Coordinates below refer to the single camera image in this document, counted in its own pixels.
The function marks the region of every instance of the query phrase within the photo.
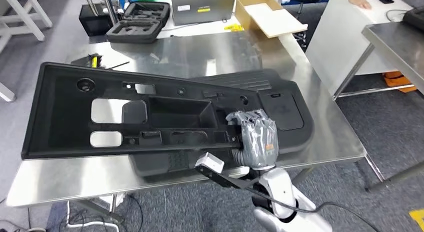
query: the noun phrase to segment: orange object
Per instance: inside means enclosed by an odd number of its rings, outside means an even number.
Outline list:
[[[408,78],[402,75],[400,71],[383,73],[383,77],[387,86],[403,86],[403,85],[411,84]],[[415,91],[416,89],[417,89],[416,87],[408,87],[408,88],[399,89],[399,91],[403,93],[408,93],[411,91]]]

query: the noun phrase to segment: robotic hand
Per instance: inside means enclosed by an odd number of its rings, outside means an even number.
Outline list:
[[[310,211],[316,207],[292,185],[284,169],[276,168],[279,149],[275,122],[263,110],[237,111],[226,119],[230,125],[241,126],[243,149],[233,152],[233,156],[240,165],[249,166],[253,176],[250,180],[242,180],[222,175],[224,162],[210,153],[198,159],[196,170],[223,187],[247,189],[254,193],[252,202],[256,208],[253,215],[269,232],[331,232],[331,225],[320,215],[288,209]]]

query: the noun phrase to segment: gray carpet floor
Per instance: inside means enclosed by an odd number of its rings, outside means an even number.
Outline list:
[[[14,103],[0,101],[0,196],[6,196],[20,163],[20,150],[31,108],[32,95],[39,64],[43,61],[65,61],[66,55],[91,41],[78,21],[84,0],[39,0],[54,23],[45,30],[45,42],[31,35],[15,36],[0,54],[0,81],[18,97]],[[309,24],[308,38],[318,23],[325,4],[306,5],[300,21]],[[288,6],[295,11],[297,6]],[[382,83],[379,75],[354,79],[348,90],[359,86]],[[337,101],[343,113],[374,158],[385,176],[424,160],[424,100],[419,93],[398,91],[376,93]],[[290,170],[294,176],[298,170]],[[408,212],[424,208],[423,174],[377,193],[367,193],[364,186],[376,182],[370,168],[358,163],[328,165],[317,168],[298,188],[316,204],[335,201],[360,212],[384,232],[419,232],[420,228]],[[126,229],[141,231],[232,232],[264,231],[253,219],[250,194],[224,189],[212,183],[173,186],[134,194],[137,203],[126,197],[117,212],[125,217]],[[34,226],[47,227],[51,232],[80,231],[64,228],[65,203],[31,208]],[[368,232],[365,224],[351,214],[337,208],[321,213],[335,232]],[[71,205],[72,223],[100,220]],[[26,210],[0,206],[0,218],[9,219],[26,227]],[[13,231],[1,223],[0,228]],[[102,226],[91,226],[83,231],[113,231]]]

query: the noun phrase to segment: cardboard box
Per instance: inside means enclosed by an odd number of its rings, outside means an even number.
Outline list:
[[[235,17],[245,30],[260,29],[268,38],[308,28],[275,0],[236,0]]]

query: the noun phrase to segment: person's hand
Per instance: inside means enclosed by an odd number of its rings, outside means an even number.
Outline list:
[[[367,0],[349,0],[349,2],[363,9],[371,9],[371,4]]]

